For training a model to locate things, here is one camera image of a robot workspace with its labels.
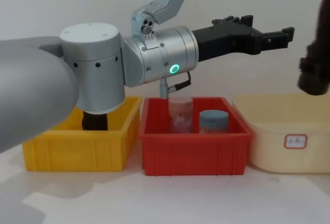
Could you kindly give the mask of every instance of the plastic jar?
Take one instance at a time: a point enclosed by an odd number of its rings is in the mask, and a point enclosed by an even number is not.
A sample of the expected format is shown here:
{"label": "plastic jar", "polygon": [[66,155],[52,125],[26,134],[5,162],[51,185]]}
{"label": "plastic jar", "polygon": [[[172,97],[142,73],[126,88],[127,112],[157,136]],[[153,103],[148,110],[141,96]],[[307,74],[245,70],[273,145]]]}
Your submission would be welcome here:
{"label": "plastic jar", "polygon": [[192,98],[170,98],[169,114],[171,133],[192,132]]}
{"label": "plastic jar", "polygon": [[226,133],[229,115],[225,111],[209,109],[200,112],[200,134]]}

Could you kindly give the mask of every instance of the white table surface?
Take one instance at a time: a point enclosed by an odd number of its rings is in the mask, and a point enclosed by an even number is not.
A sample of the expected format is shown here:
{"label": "white table surface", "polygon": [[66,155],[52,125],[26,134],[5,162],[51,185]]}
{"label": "white table surface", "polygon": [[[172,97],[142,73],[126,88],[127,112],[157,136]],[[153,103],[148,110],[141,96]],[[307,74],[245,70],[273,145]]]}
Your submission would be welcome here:
{"label": "white table surface", "polygon": [[146,177],[139,147],[119,173],[26,172],[21,147],[0,154],[0,223],[330,223],[330,175]]}

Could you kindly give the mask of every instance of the white label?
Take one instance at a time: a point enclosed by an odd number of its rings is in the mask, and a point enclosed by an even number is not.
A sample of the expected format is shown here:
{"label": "white label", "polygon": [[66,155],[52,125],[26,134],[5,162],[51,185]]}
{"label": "white label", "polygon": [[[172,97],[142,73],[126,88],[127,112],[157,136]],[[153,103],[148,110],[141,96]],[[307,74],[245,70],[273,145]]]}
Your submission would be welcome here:
{"label": "white label", "polygon": [[307,135],[287,135],[284,147],[286,149],[304,149],[307,146]]}

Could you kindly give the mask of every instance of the white wall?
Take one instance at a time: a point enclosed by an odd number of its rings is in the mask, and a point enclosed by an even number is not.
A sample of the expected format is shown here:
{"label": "white wall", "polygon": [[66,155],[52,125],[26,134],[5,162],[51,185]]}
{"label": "white wall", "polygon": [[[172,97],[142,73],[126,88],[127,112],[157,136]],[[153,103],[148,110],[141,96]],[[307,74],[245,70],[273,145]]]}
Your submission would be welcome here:
{"label": "white wall", "polygon": [[[69,25],[107,22],[122,35],[130,32],[131,12],[152,0],[0,0],[0,40],[58,35]],[[186,0],[180,13],[162,28],[186,25],[191,30],[211,25],[212,19],[253,14],[262,32],[293,26],[289,49],[258,56],[231,54],[199,63],[192,71],[193,85],[175,95],[221,95],[255,92],[295,92],[299,58],[314,39],[321,0]],[[186,75],[172,77],[170,83]],[[158,82],[128,89],[127,94],[158,96]]]}

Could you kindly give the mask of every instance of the blue lid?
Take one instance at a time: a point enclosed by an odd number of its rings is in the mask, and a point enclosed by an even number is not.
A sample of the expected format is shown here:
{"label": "blue lid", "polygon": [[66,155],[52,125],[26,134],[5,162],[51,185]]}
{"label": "blue lid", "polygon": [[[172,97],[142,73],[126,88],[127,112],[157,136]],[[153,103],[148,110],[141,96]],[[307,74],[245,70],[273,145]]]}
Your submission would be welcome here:
{"label": "blue lid", "polygon": [[200,126],[210,130],[225,130],[229,125],[229,114],[222,110],[209,109],[200,112]]}

